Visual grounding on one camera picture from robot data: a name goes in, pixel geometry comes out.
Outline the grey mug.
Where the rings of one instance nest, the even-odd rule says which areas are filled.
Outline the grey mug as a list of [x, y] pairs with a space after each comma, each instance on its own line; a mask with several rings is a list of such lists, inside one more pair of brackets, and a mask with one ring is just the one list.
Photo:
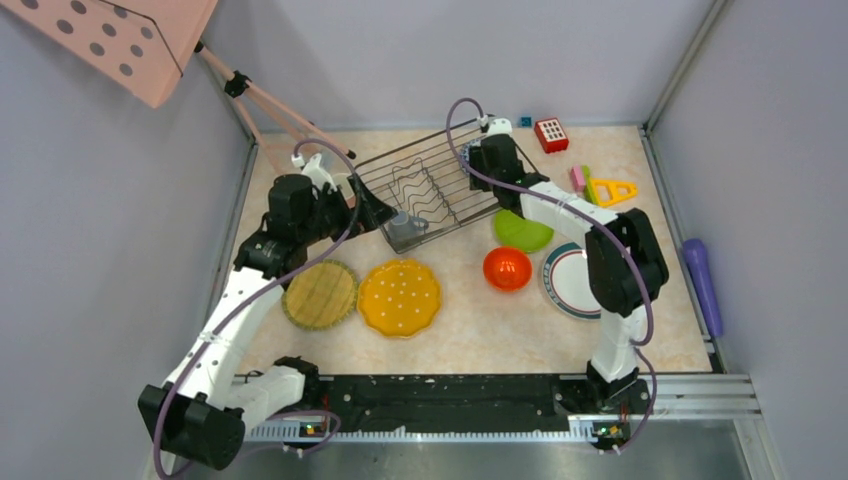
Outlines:
[[401, 210], [386, 224], [386, 230], [391, 242], [402, 243], [424, 234], [429, 226], [427, 219]]

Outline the black wire dish rack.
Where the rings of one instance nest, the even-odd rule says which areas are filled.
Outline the black wire dish rack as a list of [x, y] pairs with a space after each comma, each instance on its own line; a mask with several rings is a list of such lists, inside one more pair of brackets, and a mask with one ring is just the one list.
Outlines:
[[499, 210], [490, 192], [472, 190], [443, 130], [376, 155], [356, 167], [368, 190], [425, 229], [399, 236], [388, 223], [381, 231], [392, 250], [407, 253], [427, 242], [486, 218]]

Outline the orange bowl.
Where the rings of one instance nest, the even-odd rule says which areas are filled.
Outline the orange bowl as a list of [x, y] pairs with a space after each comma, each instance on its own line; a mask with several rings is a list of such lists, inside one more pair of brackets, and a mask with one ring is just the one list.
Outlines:
[[486, 282], [501, 292], [516, 292], [528, 285], [533, 274], [530, 258], [513, 247], [498, 247], [491, 250], [482, 263]]

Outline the blue red patterned bowl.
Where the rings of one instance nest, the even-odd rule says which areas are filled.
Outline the blue red patterned bowl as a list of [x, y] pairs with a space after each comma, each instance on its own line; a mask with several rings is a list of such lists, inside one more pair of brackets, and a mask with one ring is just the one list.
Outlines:
[[460, 160], [461, 160], [464, 164], [466, 164], [466, 165], [470, 165], [470, 164], [471, 164], [471, 160], [470, 160], [470, 157], [471, 157], [471, 150], [472, 150], [474, 147], [479, 147], [479, 146], [480, 146], [480, 141], [479, 141], [479, 140], [471, 140], [471, 141], [469, 141], [469, 142], [465, 143], [465, 144], [461, 147], [461, 149], [459, 150], [459, 152], [460, 152]]

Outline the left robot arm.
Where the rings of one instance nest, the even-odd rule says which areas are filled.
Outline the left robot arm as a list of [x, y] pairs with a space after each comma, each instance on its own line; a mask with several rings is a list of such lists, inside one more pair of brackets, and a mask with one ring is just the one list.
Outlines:
[[233, 384], [247, 347], [293, 278], [316, 265], [310, 246], [379, 229], [396, 216], [352, 173], [354, 200], [314, 155], [299, 173], [277, 177], [259, 228], [239, 246], [223, 293], [194, 344], [160, 386], [147, 385], [137, 405], [154, 446], [154, 466], [165, 478], [163, 453], [215, 470], [227, 468], [246, 434], [290, 406], [308, 413], [319, 404], [317, 369], [282, 359], [255, 384]]

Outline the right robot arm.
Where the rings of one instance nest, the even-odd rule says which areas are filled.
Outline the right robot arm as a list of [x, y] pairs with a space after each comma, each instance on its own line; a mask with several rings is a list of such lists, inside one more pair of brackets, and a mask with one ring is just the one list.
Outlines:
[[509, 120], [485, 115], [477, 124], [481, 138], [457, 157], [471, 176], [471, 189], [490, 192], [501, 208], [577, 241], [586, 254], [588, 285], [601, 312], [586, 397], [594, 409], [612, 412], [636, 379], [635, 337], [652, 336], [652, 303], [669, 279], [650, 219], [638, 208], [615, 212], [594, 205], [526, 171]]

